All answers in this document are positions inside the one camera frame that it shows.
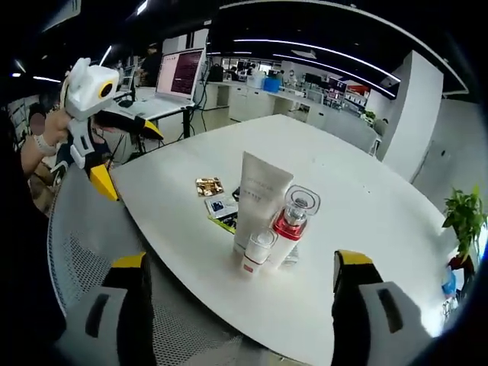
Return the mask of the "person's left hand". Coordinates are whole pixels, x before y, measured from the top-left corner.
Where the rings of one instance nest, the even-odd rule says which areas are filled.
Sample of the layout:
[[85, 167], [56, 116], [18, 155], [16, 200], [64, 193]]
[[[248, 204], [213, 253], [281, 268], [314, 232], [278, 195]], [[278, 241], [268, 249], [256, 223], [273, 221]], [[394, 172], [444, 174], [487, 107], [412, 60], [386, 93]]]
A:
[[50, 112], [45, 120], [43, 139], [48, 146], [56, 146], [64, 141], [68, 135], [68, 125], [71, 116], [64, 109]]

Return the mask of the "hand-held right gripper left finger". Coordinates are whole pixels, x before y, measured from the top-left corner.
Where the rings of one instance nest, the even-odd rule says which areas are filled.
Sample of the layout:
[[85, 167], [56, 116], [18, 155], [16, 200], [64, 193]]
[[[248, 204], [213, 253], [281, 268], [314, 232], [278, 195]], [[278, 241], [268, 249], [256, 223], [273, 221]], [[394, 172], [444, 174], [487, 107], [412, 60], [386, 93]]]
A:
[[156, 365], [153, 317], [147, 255], [125, 256], [67, 312], [55, 348], [68, 365]]

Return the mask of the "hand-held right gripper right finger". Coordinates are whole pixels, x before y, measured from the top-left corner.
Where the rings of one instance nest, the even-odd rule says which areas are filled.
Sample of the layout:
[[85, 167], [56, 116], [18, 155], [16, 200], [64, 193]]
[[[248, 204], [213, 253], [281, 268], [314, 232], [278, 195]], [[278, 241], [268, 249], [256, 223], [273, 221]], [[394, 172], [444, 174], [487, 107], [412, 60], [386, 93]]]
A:
[[335, 251], [333, 294], [333, 365], [409, 365], [432, 340], [419, 307], [360, 252]]

